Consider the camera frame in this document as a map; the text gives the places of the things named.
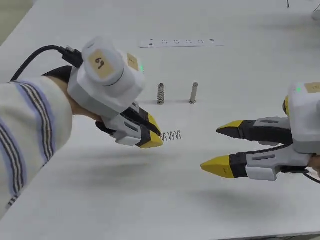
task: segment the human hand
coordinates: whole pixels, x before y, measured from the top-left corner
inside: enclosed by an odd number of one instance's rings
[[[83,115],[83,116],[87,116],[97,122],[102,122],[102,119],[100,116],[84,109],[83,107],[81,107],[75,100],[73,100],[69,94],[68,94],[68,84],[66,84],[64,81],[53,77],[53,76],[48,76],[49,79],[51,79],[53,82],[55,82],[55,84],[58,85],[58,87],[63,91],[63,93],[65,94],[66,98],[69,100],[71,109],[72,109],[72,114],[73,115]]]
[[[320,177],[320,155],[314,155],[311,157],[308,167],[312,168],[318,173]]]

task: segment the white table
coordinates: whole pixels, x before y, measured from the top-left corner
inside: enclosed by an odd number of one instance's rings
[[[117,145],[77,117],[67,146],[35,178],[0,223],[3,240],[218,240],[320,233],[320,186],[302,175],[276,182],[223,179],[207,160],[260,149],[217,127],[284,116],[292,82],[318,81],[318,2],[291,0],[39,0],[0,48],[1,81],[44,45],[82,49],[107,34],[143,59],[141,106],[182,140],[139,149]],[[223,47],[138,48],[147,38],[222,39]],[[64,62],[45,53],[25,71]],[[153,104],[165,84],[165,104]],[[198,82],[197,103],[190,97]]]

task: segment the gray floor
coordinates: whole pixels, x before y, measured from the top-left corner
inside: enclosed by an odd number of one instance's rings
[[[0,45],[32,7],[32,0],[0,0]]]

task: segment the yellow sticker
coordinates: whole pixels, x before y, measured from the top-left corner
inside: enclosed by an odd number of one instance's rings
[[[309,94],[320,93],[320,82],[305,83],[304,86]]]
[[[93,70],[101,79],[105,79],[115,72],[101,50],[94,51],[88,58]]]
[[[127,54],[127,57],[128,57],[128,66],[139,72],[138,60],[134,56],[132,56],[130,53]]]

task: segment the coil spring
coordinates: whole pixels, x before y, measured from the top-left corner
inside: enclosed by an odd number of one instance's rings
[[[158,101],[157,103],[159,105],[162,105],[165,103],[165,85],[163,83],[160,83],[158,85]]]
[[[181,131],[166,131],[161,134],[162,141],[172,141],[181,139]]]

